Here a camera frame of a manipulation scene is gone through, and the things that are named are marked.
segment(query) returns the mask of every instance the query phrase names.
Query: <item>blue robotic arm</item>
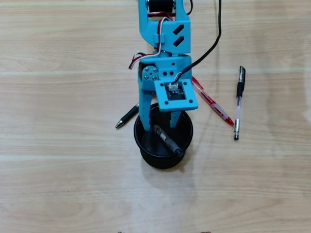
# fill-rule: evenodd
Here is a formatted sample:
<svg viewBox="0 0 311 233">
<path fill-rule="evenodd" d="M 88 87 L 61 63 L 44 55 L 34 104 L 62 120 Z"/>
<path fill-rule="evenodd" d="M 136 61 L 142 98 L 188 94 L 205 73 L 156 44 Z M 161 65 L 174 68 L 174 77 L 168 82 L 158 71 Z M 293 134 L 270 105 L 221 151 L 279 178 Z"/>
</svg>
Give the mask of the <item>blue robotic arm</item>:
<svg viewBox="0 0 311 233">
<path fill-rule="evenodd" d="M 153 47 L 161 43 L 158 56 L 141 59 L 138 68 L 139 115 L 145 131 L 150 130 L 150 105 L 156 93 L 159 109 L 171 112 L 171 127 L 178 122 L 181 111 L 198 108 L 191 84 L 191 70 L 183 74 L 176 85 L 170 85 L 185 67 L 191 64 L 190 20 L 183 0 L 175 0 L 175 21 L 164 21 L 161 41 L 158 37 L 159 21 L 148 18 L 148 1 L 139 0 L 139 28 L 141 36 Z"/>
</svg>

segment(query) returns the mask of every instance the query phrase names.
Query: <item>wood grain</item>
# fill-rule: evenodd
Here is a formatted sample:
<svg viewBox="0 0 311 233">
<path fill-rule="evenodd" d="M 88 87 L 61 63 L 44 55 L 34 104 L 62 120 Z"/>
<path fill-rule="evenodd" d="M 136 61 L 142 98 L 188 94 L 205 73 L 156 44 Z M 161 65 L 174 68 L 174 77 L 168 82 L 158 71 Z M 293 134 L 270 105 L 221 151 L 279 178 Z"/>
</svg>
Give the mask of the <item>wood grain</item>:
<svg viewBox="0 0 311 233">
<path fill-rule="evenodd" d="M 195 0 L 192 57 L 217 36 L 217 0 Z M 193 69 L 240 141 L 198 96 L 185 159 L 141 158 L 127 69 L 149 46 L 136 0 L 0 0 L 0 232 L 311 232 L 311 2 L 226 0 L 217 49 Z"/>
</svg>

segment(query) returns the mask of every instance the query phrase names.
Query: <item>pen tip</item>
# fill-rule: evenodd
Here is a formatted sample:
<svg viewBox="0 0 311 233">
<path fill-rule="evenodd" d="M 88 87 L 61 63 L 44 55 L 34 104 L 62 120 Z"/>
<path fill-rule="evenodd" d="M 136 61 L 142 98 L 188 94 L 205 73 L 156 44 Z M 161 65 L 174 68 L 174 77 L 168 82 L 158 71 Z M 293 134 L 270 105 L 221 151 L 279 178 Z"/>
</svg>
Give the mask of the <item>pen tip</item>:
<svg viewBox="0 0 311 233">
<path fill-rule="evenodd" d="M 177 155 L 177 156 L 179 156 L 179 157 L 183 157 L 185 154 L 184 154 L 184 152 L 181 150 L 181 149 L 177 149 L 176 151 L 175 151 L 175 154 Z"/>
<path fill-rule="evenodd" d="M 119 121 L 116 125 L 116 129 L 120 128 L 123 125 L 123 121 Z"/>
<path fill-rule="evenodd" d="M 231 120 L 231 118 L 228 117 L 225 121 L 226 121 L 229 125 L 234 126 L 234 122 Z"/>
</svg>

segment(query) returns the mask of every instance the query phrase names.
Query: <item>black cup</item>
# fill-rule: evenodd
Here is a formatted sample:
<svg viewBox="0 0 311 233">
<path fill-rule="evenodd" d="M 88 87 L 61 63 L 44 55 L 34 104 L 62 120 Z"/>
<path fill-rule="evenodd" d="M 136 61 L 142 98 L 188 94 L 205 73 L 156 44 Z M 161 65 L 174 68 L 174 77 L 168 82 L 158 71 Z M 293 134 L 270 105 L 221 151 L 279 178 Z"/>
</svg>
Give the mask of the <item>black cup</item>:
<svg viewBox="0 0 311 233">
<path fill-rule="evenodd" d="M 175 155 L 156 135 L 152 126 L 160 126 L 164 132 L 182 149 L 186 149 L 191 143 L 193 136 L 193 125 L 189 115 L 182 111 L 175 128 L 170 128 L 171 113 L 160 112 L 157 103 L 151 105 L 149 132 L 144 130 L 140 117 L 134 125 L 134 137 L 140 148 L 143 159 L 151 166 L 159 169 L 167 169 L 177 165 L 184 156 Z"/>
</svg>

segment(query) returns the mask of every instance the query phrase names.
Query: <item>red pen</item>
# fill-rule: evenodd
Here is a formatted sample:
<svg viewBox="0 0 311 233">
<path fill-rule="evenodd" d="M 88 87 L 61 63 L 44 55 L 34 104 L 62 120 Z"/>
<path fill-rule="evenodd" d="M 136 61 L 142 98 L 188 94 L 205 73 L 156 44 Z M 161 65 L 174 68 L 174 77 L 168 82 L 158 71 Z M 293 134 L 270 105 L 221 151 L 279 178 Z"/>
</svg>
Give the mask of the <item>red pen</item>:
<svg viewBox="0 0 311 233">
<path fill-rule="evenodd" d="M 225 113 L 225 111 L 203 91 L 204 88 L 194 77 L 192 77 L 192 86 L 200 94 L 200 96 L 205 99 L 205 101 L 211 106 L 211 108 L 214 109 L 216 113 L 218 113 L 218 115 L 220 115 L 229 125 L 234 126 L 234 123 L 229 115 Z"/>
</svg>

